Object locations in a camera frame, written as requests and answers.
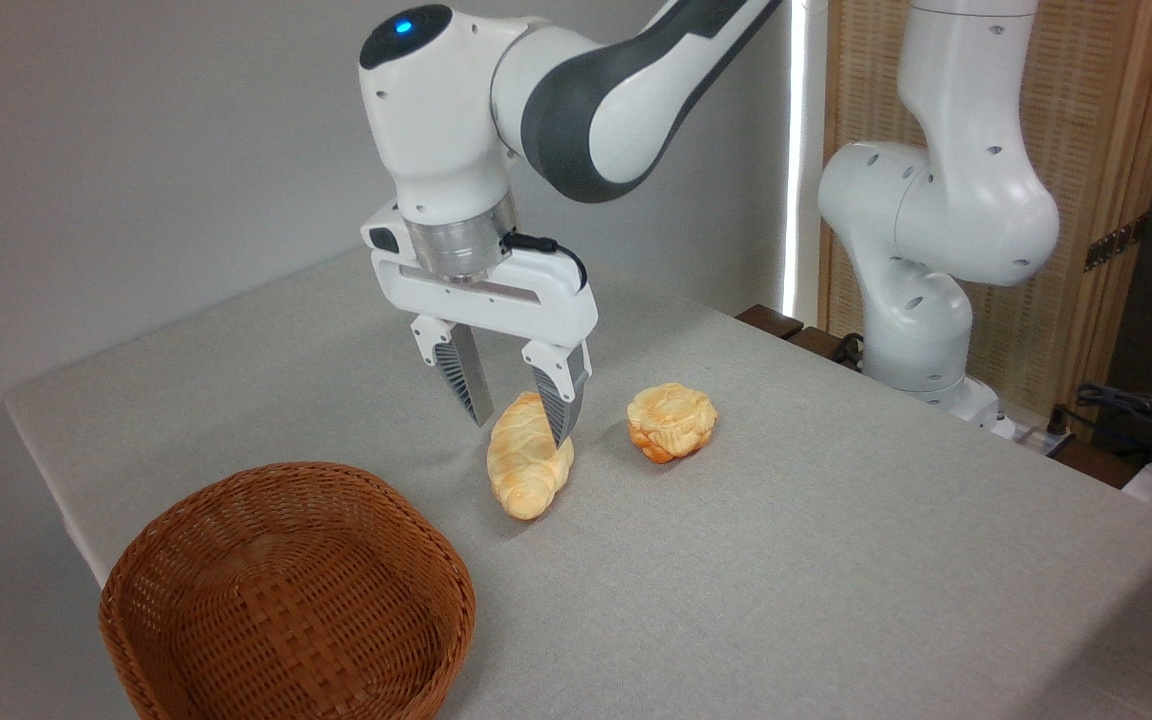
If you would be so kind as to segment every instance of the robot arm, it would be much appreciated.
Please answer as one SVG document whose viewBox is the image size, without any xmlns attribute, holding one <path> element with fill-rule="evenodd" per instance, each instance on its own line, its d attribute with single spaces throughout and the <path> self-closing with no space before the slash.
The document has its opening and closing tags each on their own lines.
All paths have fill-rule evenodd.
<svg viewBox="0 0 1152 720">
<path fill-rule="evenodd" d="M 561 255 L 511 252 L 507 164 L 524 156 L 575 200 L 613 200 L 655 167 L 713 78 L 780 0 L 670 0 L 599 46 L 540 18 L 424 5 L 359 54 L 372 136 L 397 202 L 364 225 L 387 300 L 417 314 L 426 364 L 480 424 L 492 414 L 470 327 L 525 338 L 559 444 L 590 376 L 593 294 Z"/>
<path fill-rule="evenodd" d="M 1020 132 L 1037 6 L 914 0 L 899 90 L 927 149 L 852 143 L 820 179 L 820 213 L 861 282 L 865 374 L 986 429 L 1001 414 L 967 377 L 972 308 L 950 275 L 1018 285 L 1056 245 L 1056 203 Z"/>
</svg>

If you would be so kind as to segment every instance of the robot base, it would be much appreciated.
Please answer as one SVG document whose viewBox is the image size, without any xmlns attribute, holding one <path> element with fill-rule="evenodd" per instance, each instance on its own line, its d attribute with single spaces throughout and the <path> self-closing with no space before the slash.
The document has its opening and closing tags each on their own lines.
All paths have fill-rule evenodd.
<svg viewBox="0 0 1152 720">
<path fill-rule="evenodd" d="M 945 389 L 909 392 L 908 395 L 927 402 L 929 406 L 940 407 L 947 414 L 969 420 L 993 434 L 1007 439 L 1013 439 L 1016 434 L 1016 424 L 1007 419 L 998 407 L 998 393 L 977 379 L 964 377 Z"/>
</svg>

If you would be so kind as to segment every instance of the bamboo blind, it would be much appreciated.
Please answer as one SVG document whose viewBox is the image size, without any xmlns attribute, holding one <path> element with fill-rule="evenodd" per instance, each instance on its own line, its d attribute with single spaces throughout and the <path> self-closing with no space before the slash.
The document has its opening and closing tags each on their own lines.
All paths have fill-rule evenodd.
<svg viewBox="0 0 1152 720">
<path fill-rule="evenodd" d="M 827 156 L 856 141 L 924 145 L 896 96 L 904 0 L 831 6 Z M 1149 207 L 1152 0 L 1041 0 L 1021 88 L 1029 158 L 1061 213 L 1056 251 L 1014 288 L 963 283 L 975 327 L 968 372 L 1006 401 L 1046 414 L 1076 382 L 1102 381 L 1135 251 L 1084 273 L 1087 247 Z M 823 325 L 861 332 L 846 251 L 824 233 Z"/>
</svg>

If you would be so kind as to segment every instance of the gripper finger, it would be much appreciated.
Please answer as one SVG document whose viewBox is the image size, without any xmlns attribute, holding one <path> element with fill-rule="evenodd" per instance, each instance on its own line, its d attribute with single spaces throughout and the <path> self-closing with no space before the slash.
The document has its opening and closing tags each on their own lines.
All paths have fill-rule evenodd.
<svg viewBox="0 0 1152 720">
<path fill-rule="evenodd" d="M 579 416 L 590 377 L 589 347 L 584 341 L 576 347 L 562 347 L 535 340 L 522 348 L 522 359 L 531 365 L 554 446 L 561 446 Z"/>
<path fill-rule="evenodd" d="M 479 427 L 484 425 L 494 409 L 470 325 L 420 314 L 412 323 L 412 334 L 425 364 L 438 367 L 461 406 Z"/>
</svg>

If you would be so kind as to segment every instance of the toy bread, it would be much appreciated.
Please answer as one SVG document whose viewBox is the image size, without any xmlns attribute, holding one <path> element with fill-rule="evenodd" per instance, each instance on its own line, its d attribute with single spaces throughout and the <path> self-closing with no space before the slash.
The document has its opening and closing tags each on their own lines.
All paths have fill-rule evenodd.
<svg viewBox="0 0 1152 720">
<path fill-rule="evenodd" d="M 718 422 L 708 395 L 677 382 L 637 393 L 626 412 L 630 441 L 654 462 L 684 457 L 707 446 Z"/>
<path fill-rule="evenodd" d="M 539 518 L 567 483 L 575 450 L 571 438 L 554 448 L 540 395 L 525 392 L 506 407 L 492 429 L 488 477 L 500 507 L 517 520 Z"/>
</svg>

